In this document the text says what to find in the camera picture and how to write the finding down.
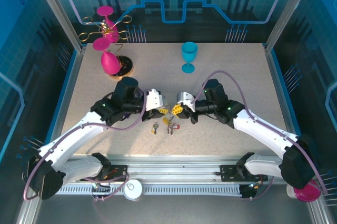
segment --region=gold key holder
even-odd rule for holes
[[[82,19],[82,22],[85,25],[96,25],[98,27],[98,32],[81,33],[78,38],[81,42],[86,42],[93,34],[101,34],[103,37],[107,37],[111,43],[119,46],[115,54],[121,64],[120,71],[109,76],[113,79],[121,79],[124,76],[130,75],[133,70],[133,63],[131,59],[125,55],[119,55],[119,51],[124,45],[123,43],[120,43],[119,40],[128,40],[130,38],[130,32],[126,30],[118,31],[117,25],[119,23],[130,23],[132,21],[132,17],[129,15],[124,15],[121,20],[113,23],[108,19],[108,16],[113,13],[113,9],[110,6],[101,6],[97,9],[97,13],[98,15],[105,17],[105,20],[101,21],[100,25],[97,25],[95,22],[93,22],[92,17],[85,17]]]

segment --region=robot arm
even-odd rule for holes
[[[23,157],[23,180],[27,181],[32,169],[39,160],[56,145],[37,169],[30,187],[42,198],[48,199],[58,192],[66,183],[82,178],[92,177],[103,180],[110,172],[111,163],[99,153],[92,154],[77,161],[68,161],[69,158],[84,144],[96,135],[106,130],[105,125],[111,126],[122,121],[130,114],[140,113],[145,105],[142,121],[163,116],[159,108],[163,106],[163,98],[159,91],[152,89],[143,93],[138,88],[138,81],[124,77],[117,83],[115,91],[97,101],[91,110],[76,125],[59,138],[40,147],[34,153],[27,153]]]
[[[298,143],[313,160],[316,167],[318,153],[316,146],[307,135],[298,136],[285,132],[262,120],[237,101],[229,100],[223,86],[216,79],[208,80],[204,87],[206,100],[193,103],[194,96],[181,92],[177,95],[177,105],[172,113],[181,119],[191,119],[192,124],[198,122],[199,115],[213,114],[217,120],[233,129],[240,130],[257,139],[277,156],[264,157],[248,153],[237,163],[237,171],[244,178],[246,174],[265,174],[283,178],[292,187],[303,189],[313,178],[314,172],[303,154],[285,137],[286,135]]]

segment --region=enclosure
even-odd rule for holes
[[[336,222],[337,0],[0,2],[1,223]],[[286,182],[276,179],[256,201],[215,196],[216,190],[239,187],[215,175],[219,166],[235,165],[248,152],[275,153],[247,134],[200,116],[196,125],[175,118],[180,128],[172,135],[161,119],[128,132],[107,130],[76,150],[73,160],[99,152],[115,165],[127,165],[130,177],[145,186],[137,202],[122,193],[95,202],[86,191],[91,184],[80,181],[64,185],[51,199],[24,201],[25,153],[73,127],[119,80],[102,70],[102,51],[93,46],[105,35],[104,17],[97,13],[101,6],[112,7],[108,19],[118,22],[123,38],[109,49],[131,59],[128,76],[141,89],[160,90],[172,107],[177,93],[196,96],[209,74],[228,71],[256,115],[314,140],[329,194],[301,202],[289,198]],[[198,47],[191,74],[181,69],[185,42]],[[242,101],[228,78],[216,78],[229,99]],[[137,116],[116,127],[130,125]]]

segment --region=cable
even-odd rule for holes
[[[57,148],[57,146],[62,142],[64,141],[69,135],[71,135],[72,133],[76,132],[77,130],[79,129],[83,129],[87,126],[93,126],[93,125],[96,125],[96,126],[101,126],[103,128],[107,128],[107,129],[113,129],[113,130],[118,130],[118,131],[125,131],[125,130],[129,130],[131,128],[133,128],[135,125],[137,125],[137,123],[142,119],[142,116],[144,115],[145,113],[145,110],[146,110],[146,95],[144,95],[144,104],[143,104],[143,108],[141,110],[141,113],[139,115],[139,117],[136,119],[135,122],[133,122],[131,125],[127,126],[126,128],[114,128],[112,126],[108,126],[108,125],[105,125],[105,124],[99,124],[99,123],[85,123],[85,124],[82,124],[82,125],[79,125],[75,128],[72,128],[70,129],[68,132],[66,132],[63,136],[61,136],[61,138],[48,150],[48,152],[43,156],[41,157],[41,159],[37,162],[37,164],[35,165],[35,167],[32,169],[31,171],[31,174],[28,176],[27,178],[27,182],[26,182],[26,185],[25,185],[25,189],[23,191],[23,199],[24,200],[32,200],[34,198],[36,198],[38,196],[38,194],[35,194],[33,195],[32,197],[28,197],[27,196],[27,193],[28,193],[28,189],[29,189],[29,185],[31,184],[32,182],[32,179],[33,179],[33,176],[35,175],[37,169],[41,166],[41,164],[43,163],[43,161],[51,154],[54,152],[54,150]]]
[[[272,186],[273,182],[274,182],[274,177],[271,178],[271,181],[270,181],[270,183],[268,184],[267,188],[265,188],[265,190],[264,190],[260,195],[254,197],[254,198],[251,198],[251,201],[252,201],[253,199],[254,199],[254,200],[259,199],[259,198],[261,198],[263,195],[265,195],[265,194],[267,193],[267,191],[269,191],[269,189],[270,189],[270,187]]]
[[[121,178],[125,178],[129,176],[128,174],[125,174],[125,175],[121,175],[119,177],[116,177],[116,178],[112,178],[112,179],[107,179],[107,180],[95,180],[95,179],[91,179],[91,178],[85,178],[85,180],[89,181],[89,182],[93,182],[93,183],[109,183],[109,182],[113,182],[113,181],[117,181]]]
[[[114,93],[114,92],[110,92],[110,93],[106,94],[103,98],[106,99],[106,98],[107,98],[108,96],[110,96],[112,93]]]
[[[209,114],[205,114],[207,117],[211,118],[212,120],[217,120],[217,118],[214,118],[212,116],[210,116]]]
[[[283,137],[284,139],[290,141],[293,145],[295,145],[295,147],[298,148],[298,150],[304,155],[304,157],[305,157],[306,160],[308,161],[309,165],[311,166],[312,170],[314,171],[314,173],[315,173],[315,175],[316,175],[316,177],[317,177],[317,179],[318,179],[318,181],[319,181],[319,183],[320,183],[320,185],[321,185],[321,187],[322,187],[323,193],[324,193],[324,194],[327,194],[328,191],[327,191],[327,189],[326,189],[326,187],[325,187],[325,185],[324,185],[324,182],[323,182],[323,180],[322,180],[322,178],[321,178],[321,176],[320,176],[320,174],[319,174],[317,168],[315,167],[315,164],[314,164],[313,161],[310,159],[309,155],[304,151],[304,149],[303,149],[298,143],[296,143],[295,141],[293,141],[292,139],[290,139],[287,135],[285,135],[285,134],[282,133],[282,132],[279,132],[278,130],[274,129],[273,127],[267,125],[266,123],[264,123],[264,122],[262,122],[262,121],[259,121],[257,118],[255,118],[255,117],[252,115],[252,113],[250,112],[250,110],[249,110],[249,108],[248,108],[248,105],[247,105],[247,102],[246,102],[246,98],[244,97],[244,94],[243,94],[243,92],[242,92],[241,87],[239,86],[239,84],[238,84],[238,82],[235,80],[235,78],[234,78],[231,74],[229,74],[228,72],[223,71],[223,70],[217,70],[217,71],[214,71],[212,74],[210,74],[210,75],[206,78],[206,80],[205,80],[205,82],[203,83],[203,85],[202,85],[202,87],[201,87],[199,93],[197,94],[197,96],[195,97],[195,99],[191,102],[191,104],[194,104],[194,103],[198,100],[198,98],[200,97],[200,95],[203,93],[203,90],[204,90],[204,88],[205,88],[205,86],[206,86],[206,84],[207,84],[207,81],[208,81],[212,76],[214,76],[215,74],[218,74],[218,73],[223,73],[223,74],[227,75],[227,76],[228,76],[228,77],[235,83],[237,89],[238,89],[239,92],[240,92],[240,95],[241,95],[243,104],[244,104],[244,106],[245,106],[245,109],[246,109],[248,115],[249,115],[251,118],[253,118],[255,122],[257,122],[258,124],[260,124],[260,125],[262,125],[262,126],[268,128],[269,130],[273,131],[274,133],[277,133],[279,136],[281,136],[281,137]]]
[[[314,184],[314,183],[312,183],[312,182],[309,182],[309,184],[310,184],[313,188],[315,188],[315,189],[317,189],[317,190],[319,190],[320,192],[323,193],[322,189],[321,189],[318,185],[316,185],[316,184]]]
[[[108,198],[111,198],[113,195],[115,195],[117,192],[119,192],[125,186],[125,184],[128,182],[129,177],[130,176],[127,174],[125,181],[113,193],[109,194],[108,196],[100,197],[100,198],[97,197],[95,199],[96,200],[100,200],[100,201],[104,201],[104,200],[106,200]]]
[[[263,186],[263,176],[259,175],[260,179],[261,179],[261,186]]]

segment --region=speckled surface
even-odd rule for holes
[[[195,72],[185,74],[181,66],[181,43],[126,43],[121,55],[134,62],[131,77],[139,81],[142,89],[161,90],[166,102],[174,104],[176,94],[187,91],[197,94],[206,77],[215,70],[225,70],[240,84],[249,108],[261,118],[285,129],[280,105],[272,82],[262,44],[198,43],[198,55],[193,62]],[[111,45],[111,52],[116,50]],[[74,93],[67,112],[63,132],[76,124],[90,107],[104,95],[114,90],[116,80],[111,79],[101,67],[101,52],[88,44],[78,74]],[[242,101],[238,90],[228,77],[218,74],[230,99]],[[137,115],[115,124],[130,125]],[[154,122],[159,123],[157,135],[151,133]],[[133,129],[105,131],[93,138],[77,153],[102,154],[184,154],[184,155],[243,155],[249,151],[272,154],[271,150],[243,132],[207,117],[199,123],[175,119],[181,128],[167,135],[161,119],[139,123]]]

